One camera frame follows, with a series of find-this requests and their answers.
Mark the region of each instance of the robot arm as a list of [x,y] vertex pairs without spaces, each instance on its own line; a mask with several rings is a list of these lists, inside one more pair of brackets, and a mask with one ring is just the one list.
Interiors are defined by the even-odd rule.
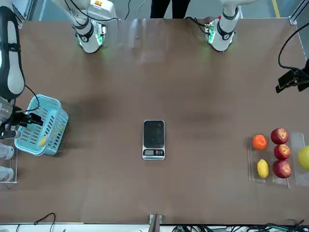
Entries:
[[222,17],[216,18],[206,26],[207,42],[217,51],[223,52],[232,43],[235,26],[239,19],[239,6],[257,0],[220,0],[223,5]]
[[21,66],[18,22],[7,6],[0,7],[0,96],[16,99],[25,88]]
[[10,0],[0,4],[0,139],[19,137],[19,132],[12,130],[11,126],[43,124],[41,117],[33,113],[24,114],[15,106],[16,98],[25,88],[25,78],[21,66],[18,23],[11,7]]
[[309,87],[309,59],[303,69],[291,69],[286,74],[278,79],[276,92],[280,93],[284,89],[297,86],[298,91],[301,92]]
[[102,22],[117,19],[114,5],[108,0],[52,0],[52,2],[69,17],[77,32],[79,44],[87,53],[94,53],[103,45],[106,25]]

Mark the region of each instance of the yellow fruit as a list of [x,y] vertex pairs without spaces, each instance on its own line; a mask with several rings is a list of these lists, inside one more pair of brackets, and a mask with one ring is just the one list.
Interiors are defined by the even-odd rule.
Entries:
[[257,163],[257,172],[261,178],[266,178],[268,176],[268,164],[265,160],[260,159]]
[[44,136],[41,141],[39,142],[39,146],[44,146],[45,145],[45,142],[46,142],[46,136]]
[[309,146],[305,146],[298,152],[298,162],[306,170],[309,170]]

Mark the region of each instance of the red apple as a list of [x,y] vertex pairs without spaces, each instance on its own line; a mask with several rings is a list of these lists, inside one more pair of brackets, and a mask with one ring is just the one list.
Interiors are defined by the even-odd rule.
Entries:
[[284,144],[289,140],[289,132],[285,128],[277,128],[271,132],[270,138],[275,144]]
[[275,157],[279,160],[286,160],[290,157],[290,148],[285,144],[280,144],[274,148]]
[[288,178],[292,174],[292,168],[288,161],[277,160],[272,165],[274,174],[279,178]]

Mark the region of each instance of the yellow floor stripe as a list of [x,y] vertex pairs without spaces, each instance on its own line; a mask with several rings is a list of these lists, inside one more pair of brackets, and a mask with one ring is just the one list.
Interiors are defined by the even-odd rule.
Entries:
[[280,18],[280,13],[279,13],[279,9],[278,9],[278,5],[277,5],[276,0],[271,0],[271,1],[272,1],[272,5],[274,6],[276,18]]

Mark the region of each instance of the black pants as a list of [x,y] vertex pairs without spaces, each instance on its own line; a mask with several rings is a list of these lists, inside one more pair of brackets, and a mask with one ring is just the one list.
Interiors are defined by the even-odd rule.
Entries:
[[[170,0],[152,0],[150,18],[163,18]],[[184,18],[190,0],[172,0],[173,18]]]

